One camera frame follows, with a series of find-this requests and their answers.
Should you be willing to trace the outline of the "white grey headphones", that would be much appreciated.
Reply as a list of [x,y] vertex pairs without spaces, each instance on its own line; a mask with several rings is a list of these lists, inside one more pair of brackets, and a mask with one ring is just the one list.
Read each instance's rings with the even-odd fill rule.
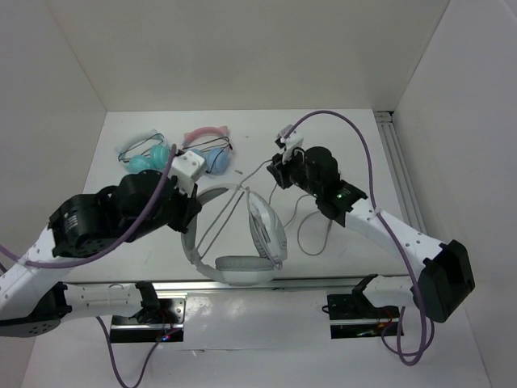
[[[229,194],[229,216],[220,229],[212,228],[219,220],[215,207],[223,205],[221,196]],[[201,219],[203,236],[197,236],[197,219],[188,225],[188,232],[181,236],[183,252],[196,271],[215,282],[250,287],[272,281],[288,258],[288,242],[285,229],[276,211],[267,201],[246,187],[234,183],[211,186],[198,195],[202,205],[208,206],[208,220]]]

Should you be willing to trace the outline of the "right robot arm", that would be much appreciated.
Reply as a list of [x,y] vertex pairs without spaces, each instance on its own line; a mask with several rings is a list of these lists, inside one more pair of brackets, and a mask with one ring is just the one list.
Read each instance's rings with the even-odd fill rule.
[[353,230],[384,251],[409,262],[413,276],[366,276],[355,287],[354,311],[372,316],[384,306],[416,306],[434,323],[444,323],[474,290],[467,248],[441,242],[376,207],[365,192],[342,179],[325,147],[276,154],[268,171],[282,189],[297,186],[315,199],[321,214]]

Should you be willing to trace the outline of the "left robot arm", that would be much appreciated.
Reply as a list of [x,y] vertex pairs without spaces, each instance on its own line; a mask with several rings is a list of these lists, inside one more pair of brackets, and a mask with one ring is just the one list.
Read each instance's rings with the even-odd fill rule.
[[63,279],[118,239],[132,243],[168,226],[179,233],[202,206],[199,174],[156,171],[126,175],[119,184],[65,201],[39,238],[1,276],[1,335],[31,338],[76,318],[115,315],[148,323],[162,314],[151,282],[76,286]]

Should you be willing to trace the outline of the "teal white headphones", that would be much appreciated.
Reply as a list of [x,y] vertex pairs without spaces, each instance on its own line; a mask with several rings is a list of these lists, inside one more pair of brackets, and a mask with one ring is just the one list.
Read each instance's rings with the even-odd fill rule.
[[117,161],[129,174],[163,171],[170,156],[170,146],[156,129],[131,137],[115,149]]

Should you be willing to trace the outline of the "blue pink cat headphones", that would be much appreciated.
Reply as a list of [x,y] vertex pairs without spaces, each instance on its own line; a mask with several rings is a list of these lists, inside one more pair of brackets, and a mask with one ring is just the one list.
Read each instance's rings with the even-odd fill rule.
[[182,148],[203,157],[206,162],[205,172],[210,176],[226,172],[233,152],[227,126],[201,127],[184,133]]

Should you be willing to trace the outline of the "aluminium side rail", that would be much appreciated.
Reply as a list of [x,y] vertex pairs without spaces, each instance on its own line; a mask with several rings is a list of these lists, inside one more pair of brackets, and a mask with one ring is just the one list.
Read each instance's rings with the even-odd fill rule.
[[374,111],[373,114],[388,160],[390,173],[395,183],[395,190],[401,206],[403,219],[416,230],[426,234],[427,228],[394,126],[393,113],[389,111]]

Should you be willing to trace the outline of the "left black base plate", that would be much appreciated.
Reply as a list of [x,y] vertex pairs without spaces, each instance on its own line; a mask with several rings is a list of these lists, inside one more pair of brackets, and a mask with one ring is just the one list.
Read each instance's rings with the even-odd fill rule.
[[180,343],[184,338],[187,295],[168,293],[159,296],[161,309],[148,321],[113,316],[109,326],[110,341],[114,344]]

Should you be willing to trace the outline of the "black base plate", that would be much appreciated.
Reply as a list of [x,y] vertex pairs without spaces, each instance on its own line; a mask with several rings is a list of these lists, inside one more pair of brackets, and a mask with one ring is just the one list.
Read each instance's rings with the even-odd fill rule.
[[381,337],[397,334],[400,310],[395,306],[376,308],[352,293],[328,294],[322,311],[330,320],[333,340]]
[[110,341],[114,344],[180,343],[184,338],[187,295],[168,293],[159,296],[161,309],[148,321],[113,316],[109,326]]

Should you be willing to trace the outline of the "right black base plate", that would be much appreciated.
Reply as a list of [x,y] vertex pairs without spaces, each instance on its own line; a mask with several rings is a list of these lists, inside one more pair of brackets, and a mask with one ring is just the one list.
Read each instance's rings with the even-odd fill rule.
[[400,310],[395,306],[376,308],[352,293],[328,294],[322,311],[330,320],[333,340],[381,337],[397,334]]

